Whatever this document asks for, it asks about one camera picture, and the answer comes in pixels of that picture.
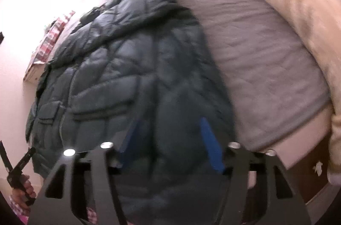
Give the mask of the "person's left hand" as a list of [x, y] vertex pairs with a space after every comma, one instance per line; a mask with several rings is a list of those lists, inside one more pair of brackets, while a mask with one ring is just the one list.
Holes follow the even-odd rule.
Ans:
[[26, 196], [25, 194], [28, 194], [31, 198], [35, 198], [36, 197], [36, 193], [35, 190], [33, 188], [33, 186], [31, 185], [31, 182], [29, 180], [29, 175], [25, 175], [23, 174], [21, 176], [21, 183], [23, 184], [23, 187], [25, 188], [25, 190], [21, 190], [21, 189], [12, 189], [12, 199], [13, 201], [18, 204], [20, 206], [20, 208], [22, 208], [23, 210], [30, 210], [30, 206], [27, 206], [26, 204]]

